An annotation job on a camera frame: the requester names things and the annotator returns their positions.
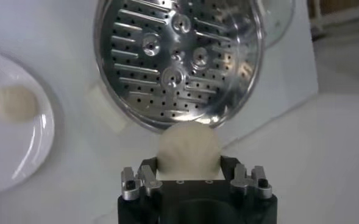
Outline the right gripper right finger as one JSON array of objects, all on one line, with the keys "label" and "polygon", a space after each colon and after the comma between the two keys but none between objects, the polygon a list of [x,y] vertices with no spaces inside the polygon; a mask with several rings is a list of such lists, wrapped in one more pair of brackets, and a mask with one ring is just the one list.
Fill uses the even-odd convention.
[{"label": "right gripper right finger", "polygon": [[263,166],[254,166],[248,174],[244,164],[237,158],[228,156],[221,156],[220,166],[225,180],[234,190],[241,191],[243,195],[252,193],[261,200],[272,198],[272,186],[266,178]]}]

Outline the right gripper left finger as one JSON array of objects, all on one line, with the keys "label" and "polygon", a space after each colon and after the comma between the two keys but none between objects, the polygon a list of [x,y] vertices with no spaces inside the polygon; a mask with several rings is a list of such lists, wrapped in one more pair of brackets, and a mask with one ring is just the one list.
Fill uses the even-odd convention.
[{"label": "right gripper left finger", "polygon": [[143,193],[153,197],[160,192],[163,182],[156,178],[157,158],[144,159],[136,174],[131,167],[121,171],[121,196],[125,201],[134,201]]}]

